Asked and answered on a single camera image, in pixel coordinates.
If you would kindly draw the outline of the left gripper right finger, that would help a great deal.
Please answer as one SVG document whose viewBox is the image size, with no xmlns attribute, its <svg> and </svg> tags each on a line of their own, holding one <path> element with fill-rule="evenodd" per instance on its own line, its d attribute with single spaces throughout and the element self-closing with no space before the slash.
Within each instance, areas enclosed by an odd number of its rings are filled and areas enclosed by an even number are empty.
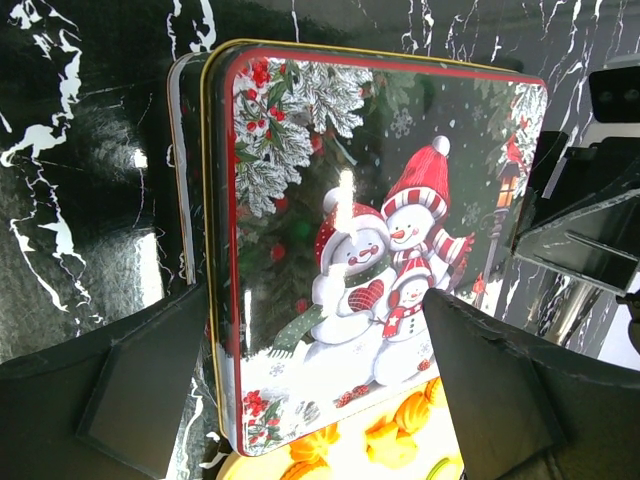
<svg viewBox="0 0 640 480">
<path fill-rule="evenodd" d="M 638 372 L 423 299 L 467 479 L 636 479 Z"/>
</svg>

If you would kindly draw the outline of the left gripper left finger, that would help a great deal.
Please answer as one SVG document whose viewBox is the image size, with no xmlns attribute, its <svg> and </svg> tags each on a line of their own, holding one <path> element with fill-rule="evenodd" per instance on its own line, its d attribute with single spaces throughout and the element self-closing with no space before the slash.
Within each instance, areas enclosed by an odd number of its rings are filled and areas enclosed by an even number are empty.
<svg viewBox="0 0 640 480">
<path fill-rule="evenodd" d="M 2 478 L 163 478 L 207 317 L 197 285 L 3 363 Z"/>
</svg>

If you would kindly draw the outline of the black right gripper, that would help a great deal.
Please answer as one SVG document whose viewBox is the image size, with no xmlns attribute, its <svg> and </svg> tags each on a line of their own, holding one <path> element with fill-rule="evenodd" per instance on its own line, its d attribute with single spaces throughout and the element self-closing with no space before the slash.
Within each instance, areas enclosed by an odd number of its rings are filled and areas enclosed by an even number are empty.
<svg viewBox="0 0 640 480">
<path fill-rule="evenodd" d="M 639 139 L 541 133 L 514 256 L 618 296 L 639 269 Z"/>
</svg>

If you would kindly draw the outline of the gold tin lid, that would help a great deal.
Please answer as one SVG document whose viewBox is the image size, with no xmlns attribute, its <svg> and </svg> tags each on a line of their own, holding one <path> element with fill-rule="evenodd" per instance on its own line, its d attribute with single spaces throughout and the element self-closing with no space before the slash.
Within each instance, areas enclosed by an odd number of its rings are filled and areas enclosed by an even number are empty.
<svg viewBox="0 0 640 480">
<path fill-rule="evenodd" d="M 545 83 L 278 41 L 200 74 L 221 428 L 261 456 L 436 375 L 430 290 L 481 308 L 533 168 Z"/>
</svg>

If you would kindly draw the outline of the metal tongs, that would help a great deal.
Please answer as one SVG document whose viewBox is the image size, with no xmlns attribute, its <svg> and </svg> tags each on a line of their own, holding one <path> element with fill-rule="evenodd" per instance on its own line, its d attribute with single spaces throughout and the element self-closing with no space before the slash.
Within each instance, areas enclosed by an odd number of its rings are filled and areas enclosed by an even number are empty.
<svg viewBox="0 0 640 480">
<path fill-rule="evenodd" d="M 602 293 L 602 289 L 584 281 L 551 273 L 531 311 L 536 335 L 565 346 Z"/>
</svg>

